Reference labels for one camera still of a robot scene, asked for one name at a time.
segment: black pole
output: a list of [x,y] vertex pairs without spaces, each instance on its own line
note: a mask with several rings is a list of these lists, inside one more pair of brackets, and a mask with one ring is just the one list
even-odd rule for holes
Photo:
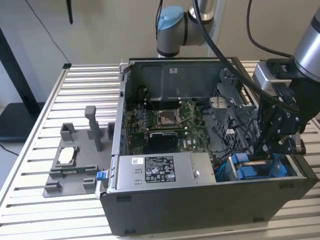
[[0,114],[0,142],[25,142],[44,103],[37,103],[0,28],[0,61],[23,103],[10,103]]
[[71,0],[66,0],[66,9],[68,11],[68,17],[69,17],[69,23],[73,24],[74,23],[74,18],[72,16],[72,5],[71,5]]
[[9,75],[14,87],[20,95],[27,111],[30,114],[39,114],[41,109],[33,95],[28,82],[19,67],[19,64],[0,28],[0,61]]

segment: cable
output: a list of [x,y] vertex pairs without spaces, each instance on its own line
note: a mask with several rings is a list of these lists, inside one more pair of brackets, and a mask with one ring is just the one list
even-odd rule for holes
[[248,34],[248,37],[251,41],[251,43],[253,43],[253,45],[255,45],[257,48],[263,50],[263,51],[266,51],[268,53],[271,53],[271,54],[275,54],[275,55],[279,55],[279,56],[282,56],[282,57],[285,57],[285,58],[291,58],[293,57],[292,55],[288,54],[288,53],[284,53],[284,52],[281,52],[281,51],[276,51],[276,50],[272,50],[270,48],[267,48],[265,46],[262,46],[260,45],[259,43],[257,43],[252,35],[251,35],[251,31],[250,31],[250,10],[251,10],[251,4],[252,4],[252,0],[249,0],[249,3],[248,3],[248,9],[246,11],[246,32]]
[[278,106],[281,109],[284,109],[290,113],[298,113],[299,108],[296,106],[291,106],[288,105],[279,99],[271,96],[270,94],[266,93],[263,91],[260,87],[258,87],[256,84],[252,82],[252,80],[246,78],[242,73],[240,73],[237,69],[234,68],[234,66],[226,59],[226,57],[223,55],[223,53],[219,50],[219,48],[215,45],[215,43],[212,41],[210,38],[209,34],[207,33],[204,24],[201,20],[201,15],[200,15],[200,10],[198,6],[198,0],[192,0],[193,1],[193,7],[195,9],[195,15],[196,15],[196,20],[198,23],[198,26],[200,28],[200,31],[207,42],[208,46],[211,48],[211,50],[214,52],[214,54],[218,57],[218,59],[226,66],[226,68],[229,69],[229,71],[237,77],[240,82],[242,82],[244,85],[249,87],[251,90],[259,94],[262,98],[265,98],[266,101],[270,102],[273,105]]
[[156,17],[155,17],[155,39],[157,40],[158,40],[158,25],[159,25],[161,10],[162,10],[162,3],[163,3],[163,0],[160,0],[158,11],[156,12]]
[[40,18],[38,17],[38,15],[35,13],[34,9],[32,8],[32,6],[30,5],[30,3],[28,2],[28,0],[24,0],[26,2],[26,4],[29,5],[31,11],[33,12],[33,14],[36,16],[36,18],[39,20],[39,22],[42,24],[42,26],[44,27],[44,29],[46,30],[46,32],[48,33],[49,37],[51,38],[51,41],[54,43],[54,45],[59,49],[59,51],[62,53],[62,55],[64,56],[65,60],[68,62],[68,64],[70,63],[70,61],[68,60],[68,58],[66,57],[66,55],[64,54],[64,52],[60,49],[60,47],[56,44],[55,40],[53,39],[53,37],[51,36],[50,32],[48,31],[48,29],[46,28],[46,26],[44,25],[44,23],[40,20]]
[[8,149],[6,149],[1,143],[0,143],[0,147],[3,148],[3,150],[7,151],[8,153],[11,153],[11,154],[13,154],[13,155],[19,156],[19,154],[15,153],[15,152],[13,152],[13,151],[10,151],[10,150],[8,150]]

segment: metal table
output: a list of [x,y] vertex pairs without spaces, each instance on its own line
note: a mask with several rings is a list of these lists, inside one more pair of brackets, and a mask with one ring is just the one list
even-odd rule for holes
[[[242,62],[250,75],[256,61]],[[42,193],[60,141],[62,123],[89,127],[86,105],[97,107],[101,127],[115,121],[118,65],[73,65],[59,76],[0,196],[0,239],[113,240],[100,201],[94,194],[44,198]],[[320,125],[312,120],[301,136],[305,156],[320,177]],[[168,232],[122,239],[319,239],[320,183],[301,200],[288,202],[268,223]]]

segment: power supply label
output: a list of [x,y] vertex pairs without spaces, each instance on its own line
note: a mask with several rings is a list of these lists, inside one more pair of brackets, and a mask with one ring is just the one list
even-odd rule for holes
[[145,181],[148,184],[175,182],[175,163],[173,156],[145,157]]

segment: open computer tower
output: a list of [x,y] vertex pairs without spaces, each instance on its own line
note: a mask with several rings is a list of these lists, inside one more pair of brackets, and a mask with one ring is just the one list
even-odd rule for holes
[[[228,60],[249,78],[237,58]],[[112,233],[267,222],[303,197],[318,181],[303,156],[262,159],[247,178],[229,156],[251,154],[258,103],[216,58],[130,59],[100,194]]]

